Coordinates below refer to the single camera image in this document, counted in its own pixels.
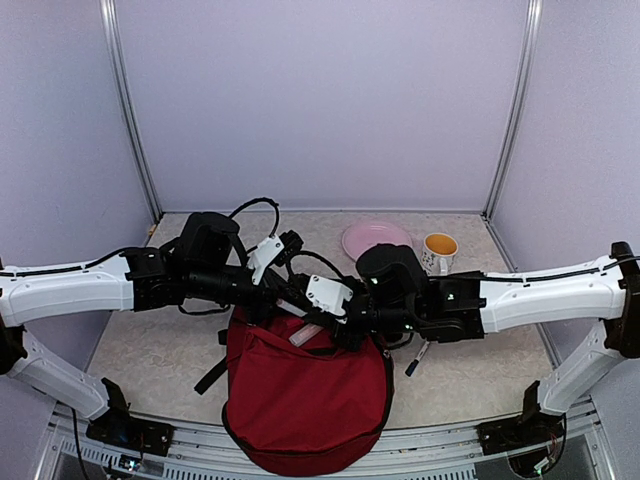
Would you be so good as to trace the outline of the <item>white pen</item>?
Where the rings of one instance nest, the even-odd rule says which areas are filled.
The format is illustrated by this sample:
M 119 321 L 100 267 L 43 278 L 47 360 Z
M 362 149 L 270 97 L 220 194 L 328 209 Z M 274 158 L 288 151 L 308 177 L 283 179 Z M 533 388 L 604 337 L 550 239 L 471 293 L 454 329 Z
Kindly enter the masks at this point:
M 296 307 L 295 305 L 283 300 L 278 299 L 276 302 L 276 306 L 296 317 L 303 318 L 306 315 L 306 312 L 301 308 Z

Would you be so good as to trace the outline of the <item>blue capped marker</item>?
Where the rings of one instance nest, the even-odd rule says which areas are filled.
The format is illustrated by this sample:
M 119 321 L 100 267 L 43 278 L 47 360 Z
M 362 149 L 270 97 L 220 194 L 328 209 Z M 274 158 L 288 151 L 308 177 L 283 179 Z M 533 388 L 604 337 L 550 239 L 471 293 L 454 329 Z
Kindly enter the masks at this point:
M 421 360 L 424 358 L 426 352 L 428 351 L 429 346 L 430 346 L 430 342 L 428 340 L 425 340 L 421 345 L 418 353 L 415 355 L 415 357 L 413 358 L 413 360 L 410 362 L 410 364 L 407 366 L 405 370 L 405 375 L 407 377 L 411 377 L 414 374 Z

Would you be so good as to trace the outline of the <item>red student backpack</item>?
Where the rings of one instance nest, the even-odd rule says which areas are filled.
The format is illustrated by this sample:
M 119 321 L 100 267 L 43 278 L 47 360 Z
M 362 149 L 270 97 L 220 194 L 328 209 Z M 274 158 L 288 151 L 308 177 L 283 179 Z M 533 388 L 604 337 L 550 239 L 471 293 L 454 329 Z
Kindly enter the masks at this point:
M 394 397 L 394 365 L 382 341 L 339 349 L 322 330 L 301 347 L 289 337 L 304 327 L 288 313 L 249 323 L 233 310 L 219 334 L 225 357 L 195 386 L 204 394 L 228 377 L 223 426 L 262 469 L 288 477 L 344 470 L 379 440 Z

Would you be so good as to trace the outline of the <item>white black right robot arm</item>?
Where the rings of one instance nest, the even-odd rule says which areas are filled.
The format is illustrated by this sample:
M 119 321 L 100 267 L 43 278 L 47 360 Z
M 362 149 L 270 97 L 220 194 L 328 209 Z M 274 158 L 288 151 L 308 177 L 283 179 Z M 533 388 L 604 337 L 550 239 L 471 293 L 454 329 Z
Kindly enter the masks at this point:
M 535 442 L 615 366 L 639 356 L 639 258 L 625 242 L 608 255 L 525 273 L 430 276 L 408 246 L 379 244 L 356 262 L 359 281 L 312 276 L 306 297 L 343 335 L 414 332 L 451 343 L 530 324 L 593 318 L 587 337 L 552 374 L 534 382 L 511 433 Z

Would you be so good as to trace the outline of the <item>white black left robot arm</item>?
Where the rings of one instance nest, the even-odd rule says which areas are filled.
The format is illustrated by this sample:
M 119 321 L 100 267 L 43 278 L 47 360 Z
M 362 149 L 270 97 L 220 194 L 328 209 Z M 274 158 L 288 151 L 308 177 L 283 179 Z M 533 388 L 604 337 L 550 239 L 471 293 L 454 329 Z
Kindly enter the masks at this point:
M 255 248 L 240 239 L 233 215 L 196 212 L 159 248 L 127 247 L 76 264 L 1 270 L 1 372 L 74 409 L 121 445 L 140 434 L 120 387 L 98 380 L 48 350 L 26 329 L 50 317 L 148 311 L 187 298 L 270 306 L 278 293 L 263 276 L 286 250 L 275 231 Z

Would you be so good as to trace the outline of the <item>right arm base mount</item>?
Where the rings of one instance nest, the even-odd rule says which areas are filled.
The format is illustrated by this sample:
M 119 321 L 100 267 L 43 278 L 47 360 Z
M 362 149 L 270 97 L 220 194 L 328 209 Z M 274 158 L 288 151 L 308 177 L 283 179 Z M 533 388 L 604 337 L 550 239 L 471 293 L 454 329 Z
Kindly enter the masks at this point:
M 483 422 L 476 427 L 484 455 L 503 453 L 563 437 L 564 416 L 538 415 L 528 420 L 519 416 Z

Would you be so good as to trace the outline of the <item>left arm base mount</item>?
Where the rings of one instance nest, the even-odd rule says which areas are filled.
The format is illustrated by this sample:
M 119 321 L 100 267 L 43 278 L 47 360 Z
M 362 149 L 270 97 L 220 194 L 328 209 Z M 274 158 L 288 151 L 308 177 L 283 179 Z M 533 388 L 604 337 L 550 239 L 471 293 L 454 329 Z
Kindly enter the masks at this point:
M 86 436 L 111 446 L 166 457 L 173 433 L 174 427 L 168 423 L 105 414 L 89 422 Z

